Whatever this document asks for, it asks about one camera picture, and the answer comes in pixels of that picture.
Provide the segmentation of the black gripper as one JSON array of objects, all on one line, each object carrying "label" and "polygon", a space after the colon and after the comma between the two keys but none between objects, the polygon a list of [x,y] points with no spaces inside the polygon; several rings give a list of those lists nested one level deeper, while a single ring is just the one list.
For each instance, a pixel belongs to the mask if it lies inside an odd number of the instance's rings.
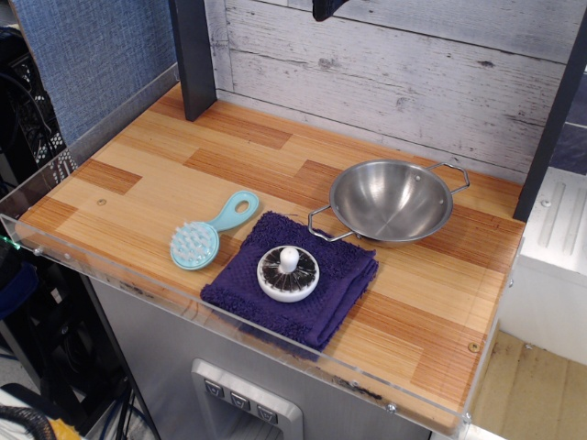
[{"label": "black gripper", "polygon": [[344,4],[345,0],[313,0],[313,18],[315,21],[325,21],[332,17]]}]

